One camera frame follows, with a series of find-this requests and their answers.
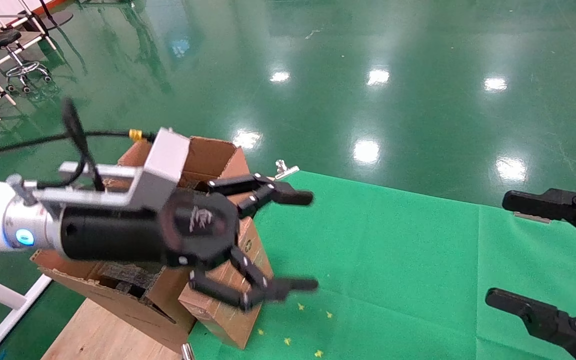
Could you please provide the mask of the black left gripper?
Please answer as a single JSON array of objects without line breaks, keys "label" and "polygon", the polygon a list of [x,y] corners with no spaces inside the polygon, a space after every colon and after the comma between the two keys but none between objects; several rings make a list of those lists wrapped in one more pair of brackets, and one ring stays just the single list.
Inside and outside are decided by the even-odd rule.
[{"label": "black left gripper", "polygon": [[226,196],[172,193],[160,210],[66,208],[61,250],[76,261],[209,271],[229,259],[239,230],[239,212]]}]

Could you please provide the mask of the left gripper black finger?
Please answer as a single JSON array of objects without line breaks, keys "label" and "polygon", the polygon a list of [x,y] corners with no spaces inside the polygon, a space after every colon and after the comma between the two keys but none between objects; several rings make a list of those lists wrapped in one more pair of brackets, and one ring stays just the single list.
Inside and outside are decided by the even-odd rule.
[{"label": "left gripper black finger", "polygon": [[283,302],[290,292],[315,292],[319,287],[315,278],[269,278],[238,247],[231,248],[228,259],[249,284],[248,291],[239,291],[208,278],[206,272],[199,268],[189,274],[190,288],[228,306],[249,312],[264,301]]},{"label": "left gripper black finger", "polygon": [[248,194],[235,204],[239,219],[253,217],[269,202],[308,207],[314,200],[313,192],[296,190],[290,183],[272,180],[260,173],[208,180],[205,189],[209,194],[218,193],[226,197]]}]

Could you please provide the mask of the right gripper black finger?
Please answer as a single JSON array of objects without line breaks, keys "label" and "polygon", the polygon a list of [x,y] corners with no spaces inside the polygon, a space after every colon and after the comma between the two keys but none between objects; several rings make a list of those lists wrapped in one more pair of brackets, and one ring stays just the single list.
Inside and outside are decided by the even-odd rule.
[{"label": "right gripper black finger", "polygon": [[486,304],[519,317],[531,337],[563,348],[576,360],[576,317],[554,305],[500,288],[487,290]]},{"label": "right gripper black finger", "polygon": [[551,188],[542,194],[510,190],[505,193],[502,207],[511,212],[566,221],[576,228],[576,192]]}]

